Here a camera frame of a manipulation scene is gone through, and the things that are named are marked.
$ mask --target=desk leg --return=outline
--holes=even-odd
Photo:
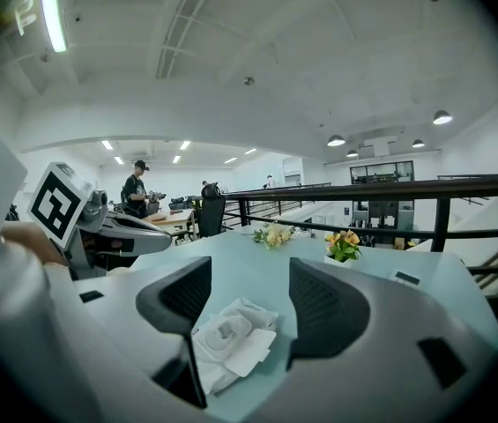
[[[196,217],[194,216],[194,212],[192,212],[192,216],[191,216],[191,220],[192,220],[192,238],[194,240],[197,240],[197,233],[196,233]]]

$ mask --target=man in black shirt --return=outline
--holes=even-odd
[[[135,218],[142,219],[147,216],[145,200],[149,198],[149,195],[146,194],[145,185],[139,177],[148,170],[144,161],[137,161],[135,171],[127,178],[123,187],[123,209],[125,213]]]

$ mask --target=black cap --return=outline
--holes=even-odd
[[[135,162],[135,167],[140,167],[141,169],[143,169],[144,171],[150,171],[151,169],[145,164],[144,161],[142,160],[137,160]]]

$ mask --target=light blue tabletop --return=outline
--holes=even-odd
[[[292,239],[279,249],[266,250],[254,243],[252,234],[227,232],[178,248],[141,256],[132,270],[183,260],[212,258],[212,294],[197,321],[208,321],[236,298],[243,297],[280,314],[278,335],[271,353],[247,378],[241,378],[217,396],[207,397],[210,414],[238,421],[264,401],[286,375],[292,339],[297,337],[295,311],[288,295],[289,259],[300,257],[322,262],[326,243]],[[498,349],[498,325],[491,308],[468,270],[450,253],[404,252],[361,248],[363,256],[352,268],[380,278],[390,278],[399,269],[421,278],[420,289],[436,298],[446,309],[474,328]]]

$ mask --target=linear ceiling light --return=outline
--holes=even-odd
[[[329,147],[336,147],[338,145],[343,145],[345,143],[345,139],[341,137],[340,135],[333,135],[332,137],[329,138],[329,142],[327,145]]]
[[[41,0],[41,6],[53,50],[55,52],[64,52],[66,43],[64,42],[63,27],[61,26],[61,17],[58,12],[58,0]]]
[[[433,124],[434,125],[441,125],[446,122],[452,121],[452,116],[449,115],[448,112],[440,109],[435,113],[435,117],[433,118]]]

